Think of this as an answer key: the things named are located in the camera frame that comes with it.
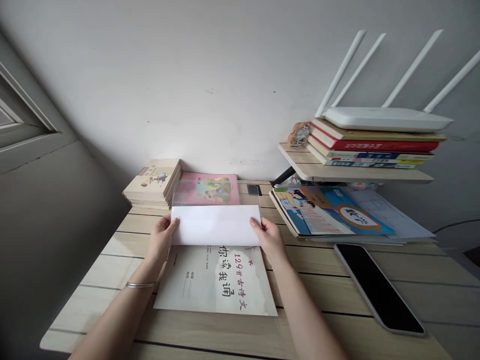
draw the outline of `pink book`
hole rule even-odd
[[[240,205],[237,175],[184,172],[173,205]]]

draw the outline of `phone screen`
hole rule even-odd
[[[363,247],[349,244],[337,244],[336,247],[387,328],[425,333],[422,325]]]

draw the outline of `silver bracelet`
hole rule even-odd
[[[148,283],[148,284],[135,284],[132,282],[127,282],[125,284],[127,288],[137,288],[137,289],[151,288],[153,285],[155,285],[155,282]]]

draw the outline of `cable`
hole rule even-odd
[[[436,233],[438,233],[439,231],[442,231],[443,229],[446,229],[446,228],[450,228],[450,227],[453,227],[453,226],[457,226],[457,225],[461,225],[461,224],[466,224],[466,223],[473,223],[473,222],[476,222],[476,221],[480,221],[480,218],[478,218],[478,219],[472,219],[472,220],[465,220],[465,221],[454,222],[453,224],[442,226],[441,228],[433,231],[433,234],[436,234]]]

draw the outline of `desk surface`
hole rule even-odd
[[[262,214],[282,229],[293,265],[352,359],[450,358],[431,334],[415,338],[384,330],[332,245],[293,238],[267,195],[269,182],[239,182],[243,194],[248,183],[260,185]],[[140,264],[152,225],[166,213],[131,209],[44,335],[42,349],[71,352],[75,348]],[[480,281],[436,245],[365,247],[427,328],[429,323],[480,326]],[[264,261],[278,317],[156,310],[153,295],[132,348],[133,358],[296,359],[275,275]],[[442,307],[457,311],[438,311]]]
[[[278,144],[278,148],[296,173],[306,181],[428,184],[434,180],[417,169],[322,165],[306,148],[293,149],[286,143]]]

